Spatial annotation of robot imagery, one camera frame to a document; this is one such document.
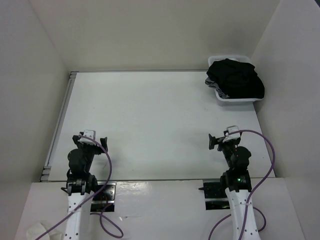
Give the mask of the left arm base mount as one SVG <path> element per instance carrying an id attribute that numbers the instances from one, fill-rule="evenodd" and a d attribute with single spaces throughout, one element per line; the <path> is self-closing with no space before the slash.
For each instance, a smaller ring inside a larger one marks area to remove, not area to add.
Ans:
<path id="1" fill-rule="evenodd" d="M 90 207 L 92 213 L 100 213 L 102 211 L 110 213 L 115 211 L 116 186 L 117 183 L 111 181 L 99 194 L 92 198 Z"/>

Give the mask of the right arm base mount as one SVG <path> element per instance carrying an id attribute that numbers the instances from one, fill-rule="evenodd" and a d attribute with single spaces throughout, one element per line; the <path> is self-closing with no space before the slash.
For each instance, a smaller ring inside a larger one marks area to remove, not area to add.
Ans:
<path id="1" fill-rule="evenodd" d="M 220 182 L 204 182 L 198 189 L 204 194 L 206 210 L 228 210 L 230 204 Z"/>

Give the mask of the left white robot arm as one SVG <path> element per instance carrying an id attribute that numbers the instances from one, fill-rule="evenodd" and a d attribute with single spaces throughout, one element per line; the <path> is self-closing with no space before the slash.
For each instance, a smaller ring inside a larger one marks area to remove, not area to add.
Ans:
<path id="1" fill-rule="evenodd" d="M 66 193 L 68 195 L 68 218 L 64 240 L 85 240 L 89 228 L 92 200 L 100 193 L 97 178 L 90 173 L 95 155 L 104 151 L 95 143 L 96 132 L 84 130 L 72 137 L 76 148 L 68 155 Z"/>

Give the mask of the black pleated skirt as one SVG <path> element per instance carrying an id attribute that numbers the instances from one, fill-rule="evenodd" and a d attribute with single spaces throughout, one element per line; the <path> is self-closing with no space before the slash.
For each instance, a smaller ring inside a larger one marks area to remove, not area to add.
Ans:
<path id="1" fill-rule="evenodd" d="M 229 95 L 229 99 L 265 97 L 265 86 L 255 71 L 255 66 L 250 63 L 226 58 L 214 61 L 206 74 Z"/>

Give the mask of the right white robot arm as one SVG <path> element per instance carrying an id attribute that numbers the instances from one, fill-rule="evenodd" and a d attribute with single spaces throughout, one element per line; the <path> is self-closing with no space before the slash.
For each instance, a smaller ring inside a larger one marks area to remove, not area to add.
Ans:
<path id="1" fill-rule="evenodd" d="M 252 184 L 248 171 L 251 152 L 239 146 L 240 136 L 227 139 L 226 136 L 216 138 L 209 136 L 209 149 L 223 153 L 228 170 L 220 177 L 219 192 L 227 197 L 232 219 L 234 240 L 259 240 L 260 234 L 256 224 L 255 213 L 250 193 Z"/>

